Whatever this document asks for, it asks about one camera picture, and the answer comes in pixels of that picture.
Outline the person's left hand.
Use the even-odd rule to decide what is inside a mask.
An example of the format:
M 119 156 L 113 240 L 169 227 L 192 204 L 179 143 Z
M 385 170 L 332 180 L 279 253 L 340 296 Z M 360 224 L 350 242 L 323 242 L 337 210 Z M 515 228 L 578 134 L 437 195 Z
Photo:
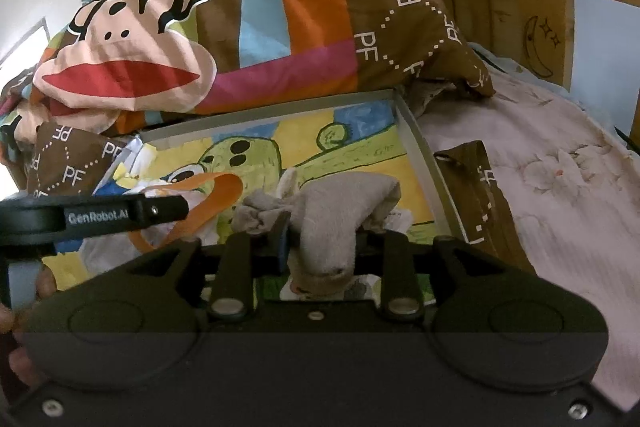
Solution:
M 32 305 L 37 306 L 43 299 L 53 296 L 58 288 L 52 271 L 47 265 L 41 265 L 41 270 L 36 280 L 36 301 Z M 22 345 L 24 324 L 30 309 L 14 312 L 5 305 L 1 305 L 1 334 L 9 335 L 15 346 L 11 349 L 1 348 L 1 362 L 8 363 L 9 373 L 15 376 L 23 385 L 29 388 L 36 387 L 42 382 L 40 372 L 28 352 Z

